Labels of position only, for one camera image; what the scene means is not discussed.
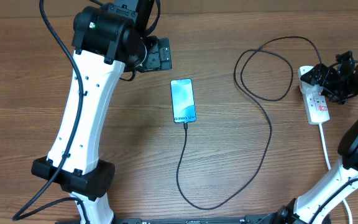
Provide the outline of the smartphone with light screen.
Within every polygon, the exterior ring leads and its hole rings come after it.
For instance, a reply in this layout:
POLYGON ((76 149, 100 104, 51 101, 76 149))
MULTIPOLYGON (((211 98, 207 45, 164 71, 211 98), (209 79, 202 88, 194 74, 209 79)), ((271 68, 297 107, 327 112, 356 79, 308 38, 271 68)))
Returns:
POLYGON ((174 123, 192 123, 196 121, 196 108, 191 79, 172 80, 170 82, 174 123))

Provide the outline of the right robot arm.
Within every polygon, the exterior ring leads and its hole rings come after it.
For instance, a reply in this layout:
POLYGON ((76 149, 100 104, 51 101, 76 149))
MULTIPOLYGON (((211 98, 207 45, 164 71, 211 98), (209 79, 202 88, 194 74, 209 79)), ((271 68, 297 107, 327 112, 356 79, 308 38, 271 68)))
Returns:
MULTIPOLYGON (((358 95, 358 60, 350 51, 336 55, 336 63, 328 67, 301 67, 298 76, 304 101, 314 111, 323 108, 316 94, 338 104, 358 95)), ((336 163, 311 190, 260 222, 330 223, 329 212, 358 189, 358 120, 342 137, 337 153, 336 163)))

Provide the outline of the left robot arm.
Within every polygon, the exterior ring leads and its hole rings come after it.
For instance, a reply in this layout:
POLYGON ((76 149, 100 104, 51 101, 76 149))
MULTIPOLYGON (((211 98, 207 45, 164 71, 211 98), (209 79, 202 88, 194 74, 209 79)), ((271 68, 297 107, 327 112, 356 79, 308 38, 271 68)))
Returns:
POLYGON ((123 74, 172 68, 169 41, 153 35, 149 18, 159 1, 94 1, 73 21, 73 75, 57 138, 32 173, 69 193, 80 223, 113 223, 108 190, 112 163, 99 158, 99 141, 113 91, 123 74))

